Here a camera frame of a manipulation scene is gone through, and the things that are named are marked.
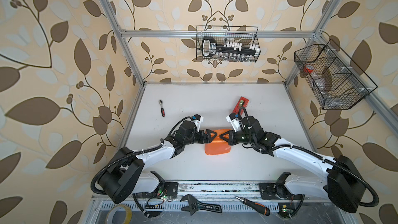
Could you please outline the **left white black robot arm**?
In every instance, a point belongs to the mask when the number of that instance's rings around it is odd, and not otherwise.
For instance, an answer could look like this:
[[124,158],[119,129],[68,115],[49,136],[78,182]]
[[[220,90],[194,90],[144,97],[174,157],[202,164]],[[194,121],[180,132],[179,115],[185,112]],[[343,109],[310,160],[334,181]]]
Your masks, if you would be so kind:
[[176,157],[187,145],[210,144],[217,137],[217,132],[201,130],[200,125],[201,121],[194,116],[184,117],[161,139],[159,145],[137,151],[122,147],[93,177],[91,191],[107,195],[116,204],[131,194],[158,191],[162,177],[156,172],[143,173],[143,170]]

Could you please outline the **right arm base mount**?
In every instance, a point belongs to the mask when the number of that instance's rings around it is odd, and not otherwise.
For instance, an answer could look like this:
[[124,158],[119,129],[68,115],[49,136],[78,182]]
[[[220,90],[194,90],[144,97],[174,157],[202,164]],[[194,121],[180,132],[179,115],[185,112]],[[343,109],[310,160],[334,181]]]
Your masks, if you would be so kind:
[[262,200],[301,200],[304,195],[292,194],[285,186],[291,173],[284,172],[277,181],[271,183],[259,183],[259,192]]

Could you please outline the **yellow orange wrapping paper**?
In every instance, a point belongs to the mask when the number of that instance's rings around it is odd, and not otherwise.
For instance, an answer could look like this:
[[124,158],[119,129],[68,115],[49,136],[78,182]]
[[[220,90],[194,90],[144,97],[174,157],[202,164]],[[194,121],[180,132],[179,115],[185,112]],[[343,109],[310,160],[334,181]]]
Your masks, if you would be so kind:
[[205,144],[205,153],[208,156],[214,156],[214,155],[221,155],[225,153],[229,153],[231,151],[231,146],[228,144],[228,142],[222,140],[220,138],[221,134],[224,134],[228,132],[230,129],[219,129],[215,130],[217,136],[215,139],[209,143]]

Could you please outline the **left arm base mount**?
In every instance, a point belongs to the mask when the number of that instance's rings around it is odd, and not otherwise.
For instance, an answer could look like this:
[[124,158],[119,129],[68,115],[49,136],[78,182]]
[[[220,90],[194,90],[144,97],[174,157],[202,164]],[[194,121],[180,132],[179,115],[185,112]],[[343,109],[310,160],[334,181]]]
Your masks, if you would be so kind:
[[133,190],[140,198],[160,198],[171,201],[177,198],[178,185],[176,181],[166,181],[156,171],[142,173]]

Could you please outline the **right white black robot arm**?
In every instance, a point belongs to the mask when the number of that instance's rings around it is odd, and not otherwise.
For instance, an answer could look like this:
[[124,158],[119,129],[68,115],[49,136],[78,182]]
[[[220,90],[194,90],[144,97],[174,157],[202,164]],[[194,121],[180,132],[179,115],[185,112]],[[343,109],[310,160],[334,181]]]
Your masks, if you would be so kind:
[[253,116],[226,117],[232,130],[221,134],[230,146],[250,145],[262,155],[290,161],[313,173],[312,177],[284,172],[267,193],[280,199],[294,196],[312,196],[330,200],[338,208],[355,213],[358,207],[376,207],[379,196],[360,175],[353,162],[345,157],[324,156],[297,146],[281,136],[266,132]]

